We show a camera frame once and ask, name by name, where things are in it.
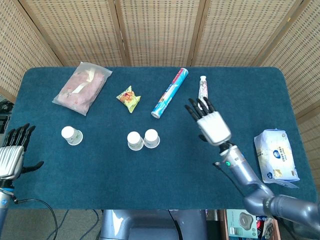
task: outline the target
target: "toothpaste tube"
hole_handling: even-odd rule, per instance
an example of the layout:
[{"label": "toothpaste tube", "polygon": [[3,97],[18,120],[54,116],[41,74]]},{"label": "toothpaste tube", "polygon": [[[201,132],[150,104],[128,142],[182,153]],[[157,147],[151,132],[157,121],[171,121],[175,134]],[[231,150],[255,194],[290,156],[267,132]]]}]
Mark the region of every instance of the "toothpaste tube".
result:
[{"label": "toothpaste tube", "polygon": [[206,109],[209,109],[206,101],[204,100],[204,97],[208,98],[208,84],[206,80],[206,76],[200,77],[200,83],[199,83],[199,95],[198,99],[200,99],[203,104],[205,105]]}]

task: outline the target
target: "robotic arm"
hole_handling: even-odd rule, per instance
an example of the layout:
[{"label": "robotic arm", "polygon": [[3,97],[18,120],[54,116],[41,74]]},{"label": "robotic arm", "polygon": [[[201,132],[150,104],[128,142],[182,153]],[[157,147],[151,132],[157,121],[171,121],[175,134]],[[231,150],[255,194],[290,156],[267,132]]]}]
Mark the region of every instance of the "robotic arm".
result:
[{"label": "robotic arm", "polygon": [[254,188],[254,191],[244,197],[245,209],[256,216],[280,217],[304,225],[320,237],[318,205],[286,195],[275,196],[270,188],[260,181],[239,148],[229,141],[231,132],[220,113],[206,97],[204,100],[208,109],[197,99],[201,110],[191,98],[189,101],[195,111],[188,105],[185,105],[185,108],[203,133],[199,137],[213,146],[219,146],[222,162],[229,166],[235,180],[243,187]]},{"label": "robotic arm", "polygon": [[0,236],[7,216],[10,200],[14,197],[13,181],[21,174],[39,169],[44,162],[35,166],[24,167],[24,154],[27,150],[31,133],[35,126],[29,123],[17,129],[10,130],[0,147]]}]

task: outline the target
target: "woven partition panel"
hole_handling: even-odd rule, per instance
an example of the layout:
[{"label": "woven partition panel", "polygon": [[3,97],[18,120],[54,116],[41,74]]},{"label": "woven partition panel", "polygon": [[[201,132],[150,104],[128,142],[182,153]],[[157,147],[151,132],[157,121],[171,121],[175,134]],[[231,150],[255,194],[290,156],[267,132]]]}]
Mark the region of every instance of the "woven partition panel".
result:
[{"label": "woven partition panel", "polygon": [[212,0],[195,66],[250,66],[294,0]]},{"label": "woven partition panel", "polygon": [[199,0],[119,1],[133,66],[186,65]]},{"label": "woven partition panel", "polygon": [[263,65],[282,70],[296,114],[320,100],[320,0],[309,3]]},{"label": "woven partition panel", "polygon": [[21,0],[21,3],[64,65],[77,66],[81,61],[101,66],[122,65],[107,0]]},{"label": "woven partition panel", "polygon": [[59,66],[49,47],[12,0],[0,1],[0,89],[15,101],[22,77],[32,67]]},{"label": "woven partition panel", "polygon": [[317,189],[320,191],[320,114],[299,125]]}]

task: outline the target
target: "box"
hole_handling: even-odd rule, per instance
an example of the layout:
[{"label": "box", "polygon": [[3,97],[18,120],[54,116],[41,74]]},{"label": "box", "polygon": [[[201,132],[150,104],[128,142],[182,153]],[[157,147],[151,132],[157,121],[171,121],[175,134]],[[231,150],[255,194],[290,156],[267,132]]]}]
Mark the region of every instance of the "box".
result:
[{"label": "box", "polygon": [[230,237],[257,239],[256,216],[242,209],[227,209],[226,219]]}]

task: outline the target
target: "plastic bag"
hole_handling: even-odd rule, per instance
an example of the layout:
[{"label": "plastic bag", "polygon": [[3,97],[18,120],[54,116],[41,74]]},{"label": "plastic bag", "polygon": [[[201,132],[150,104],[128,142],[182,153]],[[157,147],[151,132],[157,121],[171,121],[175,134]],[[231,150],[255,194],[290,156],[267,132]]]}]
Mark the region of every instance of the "plastic bag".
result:
[{"label": "plastic bag", "polygon": [[102,66],[81,62],[52,102],[85,116],[111,73]]},{"label": "plastic bag", "polygon": [[288,136],[284,130],[267,129],[254,138],[264,183],[297,188],[290,182],[299,181]]}]

